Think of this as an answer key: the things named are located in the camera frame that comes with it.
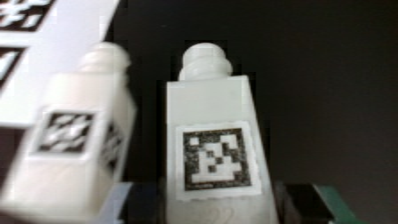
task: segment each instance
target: white rounded top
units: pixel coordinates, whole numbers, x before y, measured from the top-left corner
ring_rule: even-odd
[[[129,53],[114,43],[102,42],[95,45],[81,63],[82,72],[125,73],[130,65]]]
[[[226,53],[221,47],[212,43],[196,44],[184,54],[184,65],[189,65],[203,57],[223,57],[226,58]]]
[[[180,80],[223,78],[232,72],[234,66],[221,47],[212,43],[196,44],[184,54]]]

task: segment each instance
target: white rectangular object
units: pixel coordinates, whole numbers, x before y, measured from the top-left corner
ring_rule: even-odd
[[[168,223],[278,224],[248,76],[168,83]]]
[[[38,223],[91,222],[122,180],[138,113],[125,83],[118,73],[54,76],[0,198]]]

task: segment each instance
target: green object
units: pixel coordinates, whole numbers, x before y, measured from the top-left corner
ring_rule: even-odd
[[[315,185],[315,190],[335,215],[333,224],[367,224],[354,215],[337,189],[329,186]]]

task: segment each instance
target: black square pattern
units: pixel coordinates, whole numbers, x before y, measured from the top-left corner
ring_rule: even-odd
[[[241,128],[186,132],[184,158],[187,191],[253,185]]]
[[[0,31],[35,32],[45,21],[56,0],[0,1]]]
[[[82,153],[90,132],[93,129],[95,115],[90,113],[54,113],[45,126],[40,152]]]
[[[15,71],[24,49],[19,47],[0,47],[0,90]]]
[[[122,147],[123,147],[123,134],[116,124],[111,123],[102,149],[102,160],[113,173],[116,171]]]

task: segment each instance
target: black background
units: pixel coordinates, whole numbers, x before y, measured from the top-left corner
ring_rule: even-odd
[[[333,185],[360,218],[398,222],[398,2],[122,0],[139,104],[134,181],[164,174],[164,82],[203,41],[250,74],[273,180]]]

